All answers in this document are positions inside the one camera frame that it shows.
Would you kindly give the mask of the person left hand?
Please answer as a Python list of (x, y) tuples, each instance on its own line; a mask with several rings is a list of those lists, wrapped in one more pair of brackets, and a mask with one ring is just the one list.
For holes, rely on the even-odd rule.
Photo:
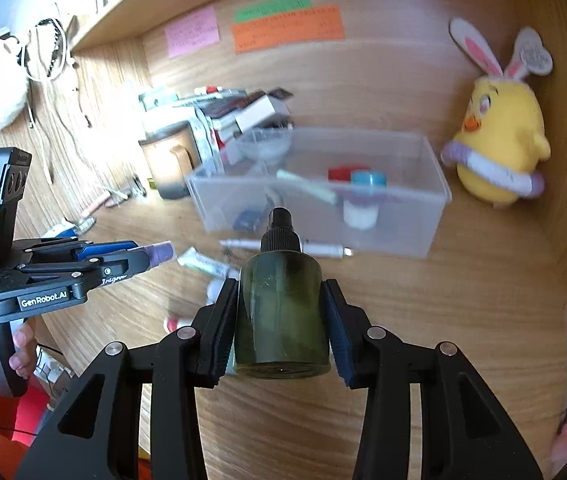
[(33, 323), (26, 320), (13, 334), (15, 353), (10, 357), (9, 364), (18, 376), (28, 379), (36, 367), (36, 337)]

